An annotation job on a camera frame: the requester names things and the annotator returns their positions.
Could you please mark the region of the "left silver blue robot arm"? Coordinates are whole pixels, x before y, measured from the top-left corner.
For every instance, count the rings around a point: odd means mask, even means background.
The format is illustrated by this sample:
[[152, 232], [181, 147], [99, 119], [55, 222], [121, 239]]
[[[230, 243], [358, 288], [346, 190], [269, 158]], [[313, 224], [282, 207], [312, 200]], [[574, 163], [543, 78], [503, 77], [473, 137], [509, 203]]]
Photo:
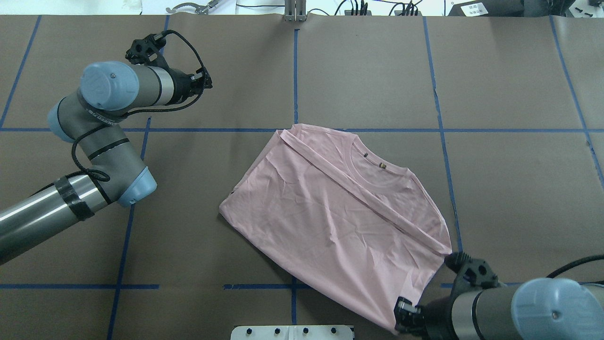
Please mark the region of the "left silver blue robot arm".
[[120, 123], [142, 112], [187, 108], [213, 86], [202, 66], [187, 74], [166, 65], [95, 62], [80, 85], [48, 112], [51, 132], [71, 145], [78, 171], [1, 213], [1, 263], [6, 264], [112, 203], [129, 207], [157, 183]]

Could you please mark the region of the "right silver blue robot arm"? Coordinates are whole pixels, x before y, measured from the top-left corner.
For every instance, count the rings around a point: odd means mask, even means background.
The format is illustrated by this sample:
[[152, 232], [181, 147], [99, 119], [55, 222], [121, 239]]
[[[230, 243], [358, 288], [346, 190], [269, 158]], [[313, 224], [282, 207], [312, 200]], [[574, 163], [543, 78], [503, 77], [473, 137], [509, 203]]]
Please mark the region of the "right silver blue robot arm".
[[400, 297], [395, 329], [423, 340], [601, 340], [603, 285], [538, 278], [453, 292], [426, 306]]

